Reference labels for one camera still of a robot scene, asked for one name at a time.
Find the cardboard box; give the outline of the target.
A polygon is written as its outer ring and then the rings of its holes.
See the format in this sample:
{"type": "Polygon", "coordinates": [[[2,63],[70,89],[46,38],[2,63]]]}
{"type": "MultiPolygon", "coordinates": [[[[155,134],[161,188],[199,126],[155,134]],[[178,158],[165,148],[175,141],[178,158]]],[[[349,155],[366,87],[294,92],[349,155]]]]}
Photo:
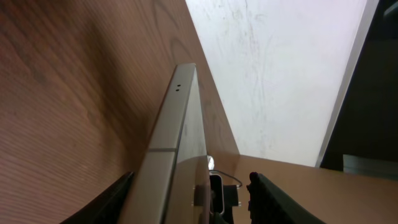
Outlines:
{"type": "Polygon", "coordinates": [[[397,182],[242,155],[216,156],[215,169],[250,183],[266,176],[325,223],[397,223],[397,182]]]}

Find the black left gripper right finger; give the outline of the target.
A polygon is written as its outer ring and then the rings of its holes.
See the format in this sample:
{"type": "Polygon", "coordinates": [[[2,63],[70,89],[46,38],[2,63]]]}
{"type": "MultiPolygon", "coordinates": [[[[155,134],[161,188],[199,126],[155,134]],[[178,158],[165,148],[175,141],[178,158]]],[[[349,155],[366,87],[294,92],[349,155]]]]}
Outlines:
{"type": "Polygon", "coordinates": [[[324,224],[263,174],[252,172],[248,210],[252,224],[324,224]]]}

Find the silver smartphone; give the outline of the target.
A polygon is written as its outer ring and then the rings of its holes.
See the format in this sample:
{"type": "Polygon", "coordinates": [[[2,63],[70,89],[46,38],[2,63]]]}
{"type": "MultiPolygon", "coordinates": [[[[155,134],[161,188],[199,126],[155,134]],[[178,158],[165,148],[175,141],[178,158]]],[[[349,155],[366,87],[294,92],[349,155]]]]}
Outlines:
{"type": "Polygon", "coordinates": [[[119,223],[208,223],[210,180],[197,68],[177,65],[119,223]]]}

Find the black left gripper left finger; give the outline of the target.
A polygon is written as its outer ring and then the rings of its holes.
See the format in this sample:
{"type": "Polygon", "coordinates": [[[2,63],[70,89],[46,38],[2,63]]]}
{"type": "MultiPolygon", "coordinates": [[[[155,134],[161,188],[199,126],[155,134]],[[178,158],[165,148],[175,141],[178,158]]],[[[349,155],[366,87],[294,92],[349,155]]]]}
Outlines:
{"type": "Polygon", "coordinates": [[[124,201],[134,180],[134,172],[127,172],[82,209],[61,224],[117,223],[124,201]]]}

